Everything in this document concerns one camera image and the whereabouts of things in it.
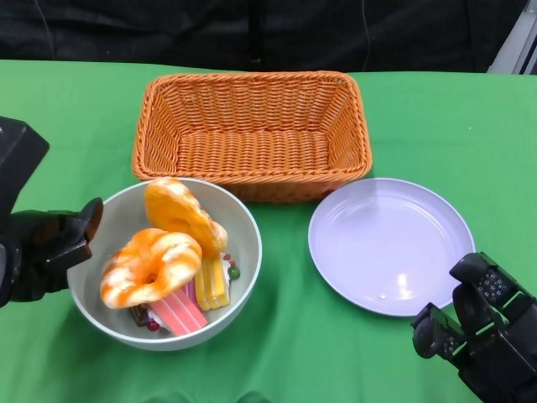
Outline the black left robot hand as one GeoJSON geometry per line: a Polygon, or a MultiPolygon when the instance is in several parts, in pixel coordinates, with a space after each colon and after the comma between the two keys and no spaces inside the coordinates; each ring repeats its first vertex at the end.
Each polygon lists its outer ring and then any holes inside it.
{"type": "Polygon", "coordinates": [[[1,305],[38,301],[68,288],[67,271],[92,256],[103,200],[79,212],[15,212],[1,223],[1,305]]]}

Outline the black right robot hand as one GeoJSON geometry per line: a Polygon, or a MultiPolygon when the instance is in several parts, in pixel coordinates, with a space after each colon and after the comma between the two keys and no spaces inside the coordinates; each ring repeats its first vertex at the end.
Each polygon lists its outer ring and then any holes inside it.
{"type": "Polygon", "coordinates": [[[437,355],[483,402],[536,400],[536,298],[485,253],[450,274],[457,318],[428,303],[412,321],[416,353],[437,355]]]}

